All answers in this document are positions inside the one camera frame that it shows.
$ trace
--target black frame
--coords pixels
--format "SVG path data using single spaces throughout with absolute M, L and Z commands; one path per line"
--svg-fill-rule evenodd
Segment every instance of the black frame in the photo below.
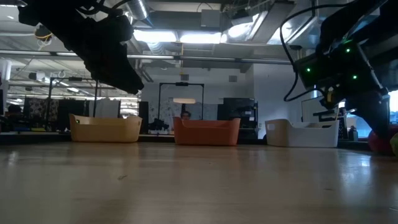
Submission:
M 71 81 L 77 81 L 81 82 L 83 80 L 94 80 L 92 78 L 78 78 L 78 77 L 69 77 L 69 78 L 57 78 L 57 77 L 51 77 L 50 78 L 50 86 L 49 86 L 49 101 L 47 102 L 47 108 L 46 108 L 46 115 L 45 115 L 45 130 L 47 130 L 49 126 L 49 115 L 50 115 L 50 105 L 51 105 L 51 93 L 52 93 L 52 82 L 54 80 L 71 80 Z M 98 94 L 98 80 L 95 80 L 95 95 L 94 95 L 94 111 L 93 111 L 93 117 L 95 118 L 95 109 L 97 107 L 97 94 Z
M 159 83 L 159 98 L 157 104 L 157 119 L 160 119 L 160 97 L 162 96 L 162 85 L 175 85 L 175 86 L 190 86 L 190 85 L 198 85 L 202 87 L 201 91 L 201 119 L 203 120 L 203 107 L 205 104 L 205 84 L 199 83 Z

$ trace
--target cable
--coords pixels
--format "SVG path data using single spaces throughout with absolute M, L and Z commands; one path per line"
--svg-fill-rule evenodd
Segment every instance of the cable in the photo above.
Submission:
M 322 8 L 326 8 L 326 7 L 346 7 L 346 6 L 349 6 L 350 4 L 352 4 L 352 3 L 356 2 L 356 1 L 357 1 L 357 0 L 352 1 L 352 2 L 350 2 L 350 3 L 346 3 L 346 4 L 324 4 L 324 5 L 320 5 L 320 6 L 310 7 L 310 8 L 308 8 L 308 9 L 304 9 L 304 10 L 301 10 L 301 11 L 299 11 L 299 12 L 296 12 L 295 14 L 289 16 L 288 18 L 286 18 L 286 19 L 282 22 L 282 24 L 281 24 L 280 27 L 279 27 L 280 41 L 282 42 L 282 46 L 283 46 L 283 48 L 284 48 L 284 50 L 285 50 L 285 53 L 286 53 L 286 55 L 287 55 L 287 58 L 288 58 L 289 61 L 291 62 L 292 66 L 293 66 L 293 71 L 294 71 L 294 73 L 295 73 L 295 79 L 294 79 L 294 82 L 293 82 L 293 86 L 291 87 L 291 89 L 289 90 L 289 92 L 288 92 L 288 93 L 285 95 L 285 97 L 284 97 L 284 101 L 285 101 L 285 102 L 290 102 L 290 101 L 292 101 L 292 100 L 296 100 L 297 98 L 300 98 L 301 96 L 306 95 L 307 93 L 310 93 L 310 92 L 312 92 L 312 91 L 319 91 L 319 92 L 323 95 L 323 97 L 326 96 L 326 93 L 325 93 L 322 89 L 320 89 L 320 88 L 313 88 L 313 89 L 311 89 L 311 90 L 306 91 L 305 93 L 302 93 L 302 94 L 300 94 L 300 95 L 298 95 L 298 96 L 295 96 L 295 97 L 293 97 L 293 98 L 288 99 L 288 97 L 290 96 L 290 94 L 292 94 L 293 90 L 295 89 L 295 87 L 296 87 L 296 85 L 297 85 L 297 82 L 299 81 L 299 72 L 297 71 L 297 68 L 296 68 L 295 65 L 294 65 L 294 60 L 293 60 L 292 56 L 290 55 L 289 50 L 287 49 L 287 46 L 286 46 L 286 43 L 285 43 L 285 40 L 284 40 L 284 36 L 283 36 L 283 32 L 282 32 L 283 25 L 284 25 L 287 21 L 293 19 L 294 17 L 296 17 L 296 16 L 298 16 L 298 15 L 301 15 L 301 14 L 303 14 L 303 13 L 306 13 L 306 12 L 312 11 L 312 10 L 314 10 L 314 9 L 322 9 Z
M 199 4 L 199 6 L 197 7 L 197 12 L 199 11 L 199 7 L 200 7 L 202 4 L 206 4 L 208 7 L 210 7 L 211 10 L 213 10 L 213 7 L 212 7 L 211 5 L 209 5 L 209 4 L 206 3 L 206 2 L 201 2 L 201 3 Z
M 37 51 L 41 51 L 43 49 L 43 47 L 50 45 L 51 43 L 47 44 L 47 45 L 39 45 L 39 49 Z M 13 77 L 10 78 L 10 80 L 12 80 L 13 78 L 19 76 L 19 74 L 21 74 L 23 71 L 25 71 L 25 69 L 27 69 L 27 67 L 30 65 L 30 63 L 32 63 L 33 59 L 35 59 L 35 55 L 26 63 L 26 65 L 20 69 L 18 71 L 17 74 L 15 74 Z
M 112 9 L 117 9 L 118 7 L 122 6 L 123 4 L 125 4 L 125 3 L 129 2 L 129 1 L 132 1 L 132 0 L 122 0 L 122 1 L 119 1 L 118 3 L 116 3 L 116 4 L 112 7 Z

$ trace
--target metal frame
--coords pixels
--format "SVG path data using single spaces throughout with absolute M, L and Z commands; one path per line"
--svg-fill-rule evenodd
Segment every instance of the metal frame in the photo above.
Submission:
M 0 49 L 0 55 L 8 57 L 12 56 L 35 56 L 35 58 L 54 58 L 58 60 L 75 60 L 78 58 L 77 54 L 73 52 L 45 52 L 34 50 L 3 50 Z M 230 57 L 206 57 L 206 56 L 187 56 L 187 55 L 142 55 L 142 54 L 127 54 L 127 58 L 134 59 L 151 59 L 151 60 L 199 60 L 208 62 L 234 62 L 234 63 L 263 63 L 275 65 L 291 65 L 291 62 L 286 59 L 256 59 L 256 58 L 230 58 Z
M 52 94 L 52 82 L 54 80 L 69 80 L 70 78 L 57 78 L 57 77 L 51 77 L 50 78 L 50 86 L 49 86 L 49 101 L 47 102 L 47 108 L 46 108 L 46 115 L 45 115 L 45 130 L 47 130 L 48 126 L 49 126 L 49 119 L 50 119 L 50 104 L 51 104 L 51 94 Z M 79 81 L 83 81 L 83 80 L 94 80 L 92 78 L 77 78 L 79 79 Z M 98 92 L 98 80 L 95 80 L 95 95 L 94 95 L 94 112 L 93 112 L 93 117 L 95 118 L 95 109 L 97 107 L 97 92 Z
M 160 97 L 162 96 L 162 85 L 175 85 L 175 86 L 190 86 L 190 85 L 198 85 L 202 87 L 201 91 L 201 119 L 203 120 L 203 107 L 205 104 L 205 84 L 199 83 L 159 83 L 159 99 L 157 104 L 157 119 L 160 119 Z

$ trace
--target person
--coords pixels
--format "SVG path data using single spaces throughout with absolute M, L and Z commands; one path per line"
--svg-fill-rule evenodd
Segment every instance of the person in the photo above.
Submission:
M 181 113 L 181 119 L 185 119 L 185 120 L 191 119 L 191 113 L 188 112 L 188 111 L 182 112 Z
M 20 118 L 22 117 L 22 108 L 19 105 L 10 105 L 6 116 L 8 118 Z

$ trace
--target lamp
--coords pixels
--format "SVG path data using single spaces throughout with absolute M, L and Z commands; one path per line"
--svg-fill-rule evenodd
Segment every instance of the lamp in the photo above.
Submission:
M 197 101 L 191 98 L 173 98 L 174 103 L 195 104 Z

